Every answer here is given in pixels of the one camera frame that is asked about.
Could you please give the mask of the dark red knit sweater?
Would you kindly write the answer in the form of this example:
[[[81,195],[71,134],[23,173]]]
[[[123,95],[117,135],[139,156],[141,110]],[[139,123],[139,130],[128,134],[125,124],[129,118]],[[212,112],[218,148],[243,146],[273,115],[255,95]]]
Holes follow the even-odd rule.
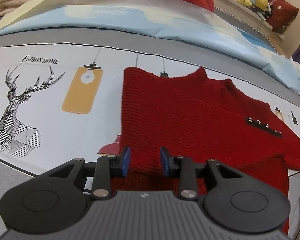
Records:
[[[232,230],[259,226],[253,216],[270,207],[264,194],[239,187],[245,174],[287,194],[288,171],[300,171],[300,138],[267,103],[229,79],[210,79],[204,68],[181,77],[126,68],[121,127],[120,145],[130,147],[131,163],[112,189],[176,191],[178,180],[167,179],[160,163],[165,146],[178,159],[207,164],[197,181],[203,208]]]

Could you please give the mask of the light blue folded sheet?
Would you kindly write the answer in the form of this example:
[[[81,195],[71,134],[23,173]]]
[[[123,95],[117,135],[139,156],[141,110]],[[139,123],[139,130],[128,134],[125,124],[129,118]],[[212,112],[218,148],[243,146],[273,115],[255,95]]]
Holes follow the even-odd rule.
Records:
[[[209,48],[261,69],[300,95],[299,63],[181,0],[32,0],[0,20],[0,36],[53,27],[117,30]]]

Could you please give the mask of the dark red pillow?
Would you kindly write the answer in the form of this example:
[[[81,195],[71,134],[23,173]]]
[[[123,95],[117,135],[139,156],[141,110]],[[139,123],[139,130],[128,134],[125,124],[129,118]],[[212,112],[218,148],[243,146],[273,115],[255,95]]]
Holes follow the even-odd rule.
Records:
[[[272,31],[281,35],[298,15],[299,8],[286,2],[286,0],[271,0],[271,15],[266,22],[272,27]]]

